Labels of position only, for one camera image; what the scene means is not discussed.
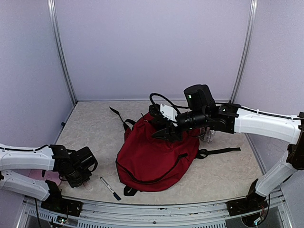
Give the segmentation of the yellow capped clear tube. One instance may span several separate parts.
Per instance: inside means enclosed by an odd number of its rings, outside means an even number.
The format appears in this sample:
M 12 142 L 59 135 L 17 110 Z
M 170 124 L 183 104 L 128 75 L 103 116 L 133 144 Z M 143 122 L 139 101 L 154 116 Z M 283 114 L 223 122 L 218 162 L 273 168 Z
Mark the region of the yellow capped clear tube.
M 84 188 L 87 190 L 87 191 L 91 191 L 93 189 L 93 187 L 90 185 L 90 183 L 88 182 L 85 182 L 83 184 Z

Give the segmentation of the dark red student backpack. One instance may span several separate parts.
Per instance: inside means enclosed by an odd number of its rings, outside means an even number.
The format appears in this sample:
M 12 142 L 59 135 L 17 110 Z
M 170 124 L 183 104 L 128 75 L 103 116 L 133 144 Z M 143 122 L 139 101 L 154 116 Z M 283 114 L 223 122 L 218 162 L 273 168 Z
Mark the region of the dark red student backpack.
M 241 150 L 239 147 L 211 151 L 200 149 L 199 130 L 184 132 L 180 142 L 153 138 L 156 128 L 152 120 L 150 114 L 143 115 L 138 121 L 123 120 L 124 143 L 115 164 L 127 197 L 138 191 L 159 192 L 172 187 L 195 159 Z

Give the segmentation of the blue capped white marker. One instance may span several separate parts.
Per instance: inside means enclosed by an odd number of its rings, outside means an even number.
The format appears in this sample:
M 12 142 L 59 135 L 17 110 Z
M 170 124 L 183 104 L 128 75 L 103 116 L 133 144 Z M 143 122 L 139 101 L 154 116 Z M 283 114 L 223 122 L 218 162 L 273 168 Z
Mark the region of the blue capped white marker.
M 121 197 L 113 190 L 113 188 L 107 183 L 107 181 L 103 177 L 100 177 L 100 181 L 109 189 L 109 191 L 113 194 L 117 201 L 121 200 Z

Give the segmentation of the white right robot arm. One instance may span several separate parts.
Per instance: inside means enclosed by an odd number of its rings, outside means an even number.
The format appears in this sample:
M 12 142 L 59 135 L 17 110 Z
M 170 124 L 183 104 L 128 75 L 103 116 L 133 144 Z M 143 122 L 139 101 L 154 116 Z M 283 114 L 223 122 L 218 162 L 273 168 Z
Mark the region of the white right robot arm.
M 157 104 L 150 94 L 149 114 L 164 128 L 152 137 L 181 141 L 183 133 L 199 128 L 224 133 L 251 133 L 288 142 L 287 151 L 265 175 L 252 183 L 243 207 L 253 211 L 270 192 L 295 172 L 304 169 L 304 114 L 280 115 L 250 109 L 239 104 L 216 103 L 207 85 L 193 85 L 184 90 L 187 111 L 170 102 Z

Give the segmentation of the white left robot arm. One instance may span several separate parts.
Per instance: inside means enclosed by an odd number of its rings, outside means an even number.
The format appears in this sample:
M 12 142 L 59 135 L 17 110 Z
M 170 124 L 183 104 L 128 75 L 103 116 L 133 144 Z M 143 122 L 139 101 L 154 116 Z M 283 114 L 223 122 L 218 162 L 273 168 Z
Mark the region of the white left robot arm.
M 89 181 L 98 162 L 88 147 L 78 151 L 63 145 L 34 147 L 0 146 L 0 188 L 46 201 L 56 211 L 62 211 L 66 200 L 57 184 L 51 180 L 36 180 L 16 170 L 52 171 L 66 180 L 71 188 Z

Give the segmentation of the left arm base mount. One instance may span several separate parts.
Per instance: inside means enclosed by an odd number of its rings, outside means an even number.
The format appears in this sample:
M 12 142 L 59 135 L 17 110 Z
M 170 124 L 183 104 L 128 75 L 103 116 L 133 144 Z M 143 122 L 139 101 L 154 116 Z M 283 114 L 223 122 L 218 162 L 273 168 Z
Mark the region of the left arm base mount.
M 49 196 L 46 200 L 42 200 L 41 208 L 67 216 L 79 217 L 83 203 L 77 200 L 63 198 L 61 190 L 55 182 L 50 180 L 46 180 L 45 182 L 49 188 Z

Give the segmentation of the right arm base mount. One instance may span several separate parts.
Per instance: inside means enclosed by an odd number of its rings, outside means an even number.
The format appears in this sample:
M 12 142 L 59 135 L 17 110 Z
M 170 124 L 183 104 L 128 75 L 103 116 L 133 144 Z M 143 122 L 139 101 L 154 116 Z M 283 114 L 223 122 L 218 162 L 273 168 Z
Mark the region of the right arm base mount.
M 257 181 L 258 179 L 251 184 L 248 194 L 244 198 L 230 200 L 226 203 L 230 216 L 253 212 L 269 206 L 266 197 L 260 196 L 256 193 Z

